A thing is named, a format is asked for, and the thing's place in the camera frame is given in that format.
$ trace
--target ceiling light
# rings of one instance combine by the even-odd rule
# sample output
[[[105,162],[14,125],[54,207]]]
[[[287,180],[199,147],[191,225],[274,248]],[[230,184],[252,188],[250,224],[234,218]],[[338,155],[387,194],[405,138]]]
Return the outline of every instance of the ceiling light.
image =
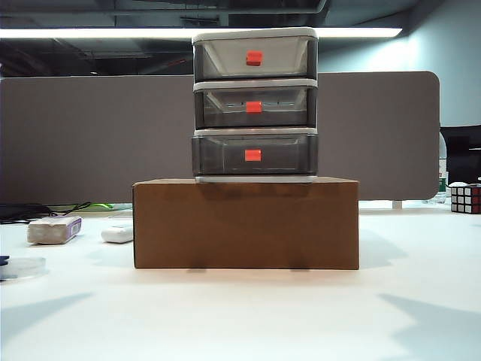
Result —
[[[393,38],[399,28],[316,28],[320,38]]]
[[[70,29],[0,29],[1,39],[81,39],[81,38],[159,38],[186,40],[205,32],[235,32],[252,29],[184,29],[184,28],[70,28]],[[320,38],[393,38],[402,29],[393,28],[316,28]]]

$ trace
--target cardboard box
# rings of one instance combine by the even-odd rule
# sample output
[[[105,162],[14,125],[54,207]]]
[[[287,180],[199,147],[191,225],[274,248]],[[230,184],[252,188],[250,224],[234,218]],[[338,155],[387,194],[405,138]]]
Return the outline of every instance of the cardboard box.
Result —
[[[358,269],[358,182],[134,184],[136,268]]]

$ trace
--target office wall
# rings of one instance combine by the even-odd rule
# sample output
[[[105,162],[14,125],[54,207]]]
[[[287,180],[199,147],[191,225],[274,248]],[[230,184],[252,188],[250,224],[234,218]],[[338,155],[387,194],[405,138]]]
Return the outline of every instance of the office wall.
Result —
[[[409,36],[319,55],[320,71],[429,70],[442,126],[481,124],[480,0],[448,0]]]

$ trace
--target white eraser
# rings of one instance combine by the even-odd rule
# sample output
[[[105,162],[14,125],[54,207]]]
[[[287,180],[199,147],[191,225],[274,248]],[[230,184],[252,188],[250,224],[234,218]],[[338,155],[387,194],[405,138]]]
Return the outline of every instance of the white eraser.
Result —
[[[80,231],[82,218],[78,216],[45,217],[30,222],[27,241],[39,244],[64,244]]]
[[[110,243],[126,243],[134,240],[134,227],[132,225],[112,226],[104,229],[102,238]]]

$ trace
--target plastic drawer unit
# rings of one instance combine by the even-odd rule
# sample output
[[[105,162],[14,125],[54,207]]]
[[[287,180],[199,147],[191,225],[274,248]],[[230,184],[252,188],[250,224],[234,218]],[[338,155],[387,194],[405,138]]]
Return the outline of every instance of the plastic drawer unit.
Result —
[[[197,131],[192,138],[195,176],[317,173],[315,129]]]
[[[192,38],[194,81],[308,77],[317,79],[312,28],[204,33]]]
[[[312,79],[208,81],[194,85],[195,128],[316,127]]]

